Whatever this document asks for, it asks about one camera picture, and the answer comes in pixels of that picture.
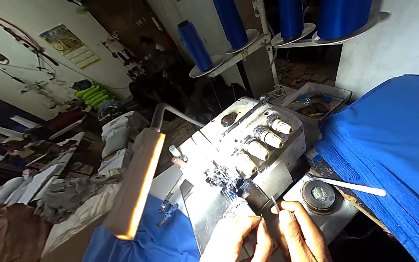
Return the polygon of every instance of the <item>hand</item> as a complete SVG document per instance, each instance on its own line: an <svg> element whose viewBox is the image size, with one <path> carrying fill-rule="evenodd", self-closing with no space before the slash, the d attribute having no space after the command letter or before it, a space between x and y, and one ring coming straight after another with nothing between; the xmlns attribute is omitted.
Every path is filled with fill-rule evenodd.
<svg viewBox="0 0 419 262"><path fill-rule="evenodd" d="M279 212L280 245L284 257L292 262L332 262L323 232L299 202L277 204ZM276 214L273 206L271 212Z"/></svg>
<svg viewBox="0 0 419 262"><path fill-rule="evenodd" d="M211 235L200 262L235 262L242 248L243 239L255 229L257 244L252 262L268 261L272 251L272 240L265 219L249 216L219 220Z"/></svg>

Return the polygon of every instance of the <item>spool holder plate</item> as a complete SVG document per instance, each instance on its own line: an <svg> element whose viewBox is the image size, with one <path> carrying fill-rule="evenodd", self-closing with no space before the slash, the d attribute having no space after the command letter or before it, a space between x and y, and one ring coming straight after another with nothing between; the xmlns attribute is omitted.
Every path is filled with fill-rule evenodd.
<svg viewBox="0 0 419 262"><path fill-rule="evenodd" d="M215 56L211 56L211 60L213 61L213 67L210 68L209 70L205 71L205 72L201 72L200 69L198 69L197 66L194 66L192 68L192 70L189 73L190 77L200 77L203 76L205 74L209 74L210 72L212 72L214 69L218 68L220 65L222 65L225 61L226 61L226 56L224 55L215 55Z"/></svg>
<svg viewBox="0 0 419 262"><path fill-rule="evenodd" d="M289 38L289 39L283 39L281 37L281 33L278 33L278 34L276 34L275 37L272 38L271 45L274 48L282 48L283 46L286 46L286 45L288 45L288 44L290 44L292 42L295 42L295 41L297 41L299 39L304 38L309 33L313 32L313 30L315 30L315 28L316 28L316 25L315 24L305 23L305 24L303 24L303 31L302 31L302 33L299 36L297 36L297 37L292 37L292 38Z"/></svg>
<svg viewBox="0 0 419 262"><path fill-rule="evenodd" d="M226 54L234 54L237 53L239 51L242 51L243 49L247 48L249 45L253 44L253 42L258 38L260 32L258 32L258 30L256 29L247 29L245 30L245 32L247 33L247 37L248 37L248 42L247 44L245 44L244 46L242 46L239 49L229 49L226 51Z"/></svg>
<svg viewBox="0 0 419 262"><path fill-rule="evenodd" d="M316 31L313 36L311 37L311 41L314 44L317 45L333 45L333 44L338 44L347 40L350 40L352 38L355 38L359 35L361 35L362 33L370 30L372 27L374 27L377 23L379 23L379 21L381 20L381 16L380 16L380 12L370 15L368 18L368 22L360 27L358 30L345 35L343 37L337 38L337 39L331 39L331 40L327 40L327 39L323 39L321 37L318 36L318 32Z"/></svg>

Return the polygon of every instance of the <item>wall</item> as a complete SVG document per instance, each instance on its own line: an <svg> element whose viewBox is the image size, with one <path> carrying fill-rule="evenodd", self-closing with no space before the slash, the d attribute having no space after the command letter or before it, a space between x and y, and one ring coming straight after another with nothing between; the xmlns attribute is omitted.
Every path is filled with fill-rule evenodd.
<svg viewBox="0 0 419 262"><path fill-rule="evenodd" d="M353 91L353 99L389 78L419 74L419 1L383 0L390 17L344 43L336 86Z"/></svg>
<svg viewBox="0 0 419 262"><path fill-rule="evenodd" d="M55 67L55 81L50 81L50 76L35 69L38 66L36 56L27 48L17 43L12 36L0 27L0 53L9 58L12 66L1 66L6 71L26 83L35 81L48 82L47 90L50 96L59 101L68 101L74 98L74 90L68 88L73 82L90 78L110 87L121 99L130 95L127 86L130 82L126 75L127 69L122 63L113 58L111 53L104 48L100 41L108 38L108 32L89 13L78 14L77 5L65 0L0 0L0 16L29 33L32 38L46 49L46 53L66 66ZM82 40L102 60L85 69L77 68L73 63L64 58L53 47L38 37L42 33L59 24L64 24L80 40ZM25 110L44 120L56 115L61 107L49 109L52 106L49 99L31 90L25 94L25 85L12 80L0 72L0 99L22 110Z"/></svg>
<svg viewBox="0 0 419 262"><path fill-rule="evenodd" d="M194 62L177 31L177 25L184 20L194 24L211 56L224 54L230 48L213 0L147 1L189 64ZM221 76L227 85L238 83L244 86L237 66L227 69Z"/></svg>

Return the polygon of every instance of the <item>brown fabric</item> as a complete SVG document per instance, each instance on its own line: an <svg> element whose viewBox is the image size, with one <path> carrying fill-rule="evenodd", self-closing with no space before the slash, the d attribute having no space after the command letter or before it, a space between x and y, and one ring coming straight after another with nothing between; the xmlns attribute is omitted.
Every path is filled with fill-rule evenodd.
<svg viewBox="0 0 419 262"><path fill-rule="evenodd" d="M23 204L0 204L0 262L37 262L51 224Z"/></svg>

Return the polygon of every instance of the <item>sticker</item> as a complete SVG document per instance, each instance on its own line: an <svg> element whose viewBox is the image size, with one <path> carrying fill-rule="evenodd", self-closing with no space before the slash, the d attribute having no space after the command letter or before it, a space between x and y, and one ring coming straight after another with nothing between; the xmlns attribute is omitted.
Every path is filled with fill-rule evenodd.
<svg viewBox="0 0 419 262"><path fill-rule="evenodd" d="M101 60L65 25L53 27L39 36L80 69Z"/></svg>

